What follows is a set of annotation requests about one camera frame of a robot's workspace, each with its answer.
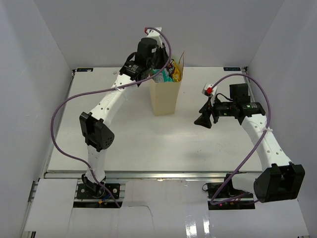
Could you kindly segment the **purple m&m bar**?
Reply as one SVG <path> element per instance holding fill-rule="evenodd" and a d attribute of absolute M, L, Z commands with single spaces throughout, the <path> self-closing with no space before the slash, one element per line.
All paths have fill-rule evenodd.
<path fill-rule="evenodd" d="M 174 71 L 175 71 L 175 65 L 174 65 L 173 59 L 171 59 L 171 61 L 167 65 L 166 70 L 167 70 L 169 76 L 172 77 L 172 75 L 174 74 Z"/>

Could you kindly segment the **teal red candy bag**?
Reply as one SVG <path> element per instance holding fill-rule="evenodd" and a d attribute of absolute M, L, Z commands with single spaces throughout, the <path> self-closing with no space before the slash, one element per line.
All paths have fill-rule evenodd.
<path fill-rule="evenodd" d="M 160 74 L 153 78 L 155 83 L 173 82 L 173 77 L 168 70 L 164 69 Z"/>

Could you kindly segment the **yellow snack packet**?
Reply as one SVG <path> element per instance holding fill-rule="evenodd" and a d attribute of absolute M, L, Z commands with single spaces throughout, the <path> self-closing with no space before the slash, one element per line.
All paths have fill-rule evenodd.
<path fill-rule="evenodd" d="M 178 68 L 178 64 L 172 60 L 172 79 L 173 79 L 173 82 L 179 82 L 181 81 L 181 73 L 180 73 L 180 70 Z"/>

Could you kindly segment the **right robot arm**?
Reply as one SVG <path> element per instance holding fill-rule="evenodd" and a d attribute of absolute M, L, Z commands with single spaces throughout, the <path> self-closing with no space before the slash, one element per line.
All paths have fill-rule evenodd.
<path fill-rule="evenodd" d="M 248 134 L 254 145 L 252 152 L 257 153 L 262 166 L 259 176 L 241 171 L 227 174 L 221 190 L 231 198 L 241 191 L 251 193 L 261 203 L 296 199 L 305 170 L 283 152 L 267 125 L 262 105 L 251 101 L 248 85 L 231 84 L 230 97 L 225 102 L 218 98 L 217 87 L 212 84 L 206 84 L 202 93 L 208 100 L 199 110 L 201 115 L 194 124 L 211 128 L 220 117 L 234 117 Z"/>

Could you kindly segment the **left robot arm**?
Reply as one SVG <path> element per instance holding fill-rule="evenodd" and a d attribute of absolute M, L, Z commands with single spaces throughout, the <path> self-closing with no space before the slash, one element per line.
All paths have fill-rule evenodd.
<path fill-rule="evenodd" d="M 168 59 L 163 42 L 152 38 L 142 38 L 136 52 L 132 53 L 103 99 L 89 113 L 79 117 L 82 134 L 88 150 L 88 163 L 91 166 L 82 175 L 85 188 L 94 198 L 105 194 L 102 181 L 106 178 L 104 165 L 106 151 L 114 141 L 110 124 L 115 114 L 129 95 L 140 86 L 152 69 L 162 68 Z"/>

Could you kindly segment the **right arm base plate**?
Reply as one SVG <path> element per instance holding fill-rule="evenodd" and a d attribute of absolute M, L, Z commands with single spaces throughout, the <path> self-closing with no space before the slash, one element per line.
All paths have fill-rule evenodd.
<path fill-rule="evenodd" d="M 202 191 L 206 194 L 208 201 L 209 211 L 238 211 L 238 210 L 254 210 L 255 199 L 253 194 L 247 193 L 242 196 L 245 192 L 233 188 L 232 181 L 225 185 L 220 191 L 213 203 L 220 202 L 220 204 L 212 205 L 211 198 L 216 191 L 221 187 L 223 182 L 229 177 L 230 173 L 224 173 L 215 175 L 212 177 L 203 177 L 205 180 L 202 185 Z"/>

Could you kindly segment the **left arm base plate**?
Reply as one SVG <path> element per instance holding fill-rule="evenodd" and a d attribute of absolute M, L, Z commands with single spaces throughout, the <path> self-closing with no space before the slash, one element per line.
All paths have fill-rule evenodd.
<path fill-rule="evenodd" d="M 106 183 L 105 187 L 112 193 L 115 199 L 120 197 L 120 184 L 119 183 Z M 94 193 L 83 183 L 79 183 L 76 193 L 77 199 L 99 199 L 106 200 L 112 199 L 111 195 L 104 188 L 100 188 L 98 192 Z"/>

